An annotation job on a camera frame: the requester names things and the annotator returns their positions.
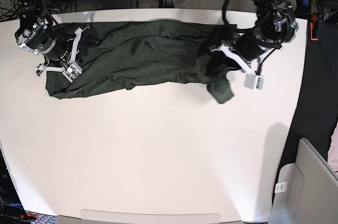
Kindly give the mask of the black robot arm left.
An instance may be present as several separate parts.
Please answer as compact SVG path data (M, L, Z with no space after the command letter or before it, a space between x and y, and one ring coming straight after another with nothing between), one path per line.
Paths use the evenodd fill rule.
M241 29L227 19L230 0L224 0L222 21L225 40L210 48L207 72L226 74L243 70L253 60L258 62L254 74L260 75L265 61L284 43L291 42L298 30L295 12L289 0L251 0L257 19L253 27Z

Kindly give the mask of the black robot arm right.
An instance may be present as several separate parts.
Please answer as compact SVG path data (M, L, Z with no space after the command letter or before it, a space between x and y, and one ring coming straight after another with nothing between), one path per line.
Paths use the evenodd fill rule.
M20 27L14 36L18 46L22 50L42 54L46 60L57 61L68 68L68 41L60 24L48 11L48 0L17 1Z

